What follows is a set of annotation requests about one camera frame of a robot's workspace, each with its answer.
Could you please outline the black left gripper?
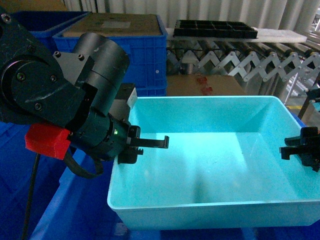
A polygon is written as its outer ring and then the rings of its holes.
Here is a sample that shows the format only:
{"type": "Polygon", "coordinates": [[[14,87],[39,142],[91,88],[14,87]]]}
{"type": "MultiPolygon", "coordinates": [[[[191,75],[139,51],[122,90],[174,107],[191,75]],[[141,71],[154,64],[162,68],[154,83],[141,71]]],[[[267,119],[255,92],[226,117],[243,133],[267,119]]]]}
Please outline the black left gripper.
{"type": "Polygon", "coordinates": [[[112,161],[119,157],[121,164],[135,164],[145,148],[169,148],[169,136],[163,140],[139,138],[141,128],[128,121],[89,112],[84,124],[70,137],[71,146],[82,150],[94,160],[112,161]]]}

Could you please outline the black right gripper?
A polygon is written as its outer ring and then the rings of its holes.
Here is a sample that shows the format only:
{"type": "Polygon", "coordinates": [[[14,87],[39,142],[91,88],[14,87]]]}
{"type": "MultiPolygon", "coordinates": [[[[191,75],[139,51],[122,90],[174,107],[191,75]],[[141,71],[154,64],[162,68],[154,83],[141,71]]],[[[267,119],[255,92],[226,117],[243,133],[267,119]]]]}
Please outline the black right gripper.
{"type": "Polygon", "coordinates": [[[290,160],[291,155],[298,155],[301,164],[320,170],[320,131],[317,127],[302,127],[300,135],[284,139],[285,147],[279,148],[283,160],[290,160]]]}

